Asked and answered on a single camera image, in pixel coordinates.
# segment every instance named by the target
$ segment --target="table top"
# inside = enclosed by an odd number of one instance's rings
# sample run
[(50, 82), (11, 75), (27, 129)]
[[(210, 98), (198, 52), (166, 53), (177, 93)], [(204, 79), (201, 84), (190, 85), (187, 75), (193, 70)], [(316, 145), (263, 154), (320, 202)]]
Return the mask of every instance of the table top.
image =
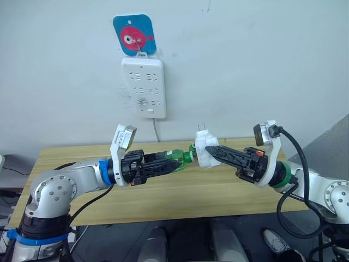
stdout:
[[(254, 138), (222, 139), (220, 145), (237, 150), (255, 146)], [(129, 150), (145, 154), (171, 149), (188, 150), (192, 141), (139, 143)], [(30, 194), (30, 184), (41, 172), (62, 164), (96, 157), (110, 157), (109, 145), (50, 147), (41, 151), (16, 205), (9, 227), (18, 227)], [(283, 152), (279, 160), (286, 160)], [(165, 219), (246, 215), (276, 211), (281, 195), (270, 187), (259, 188), (236, 177), (236, 169), (221, 164), (200, 168), (197, 162), (180, 172), (148, 179), (146, 184), (120, 188), (114, 186), (105, 197), (83, 210), (73, 225), (113, 224)], [(102, 191), (80, 195), (71, 203), (73, 214)], [(283, 211), (305, 210), (300, 201), (287, 199)]]

